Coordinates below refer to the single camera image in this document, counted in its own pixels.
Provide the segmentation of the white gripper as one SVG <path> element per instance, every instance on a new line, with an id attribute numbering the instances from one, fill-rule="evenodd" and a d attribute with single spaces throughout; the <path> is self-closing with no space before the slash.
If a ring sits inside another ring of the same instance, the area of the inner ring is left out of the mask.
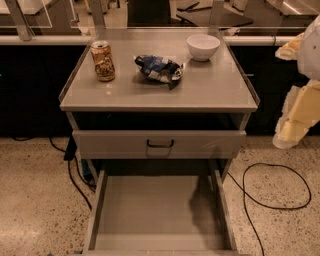
<path id="1" fill-rule="evenodd" d="M 299 88 L 292 86 L 282 108 L 272 143 L 279 149 L 296 146 L 309 129 L 320 121 L 320 15 L 275 52 L 282 60 L 296 60 L 298 71 L 310 80 Z"/>

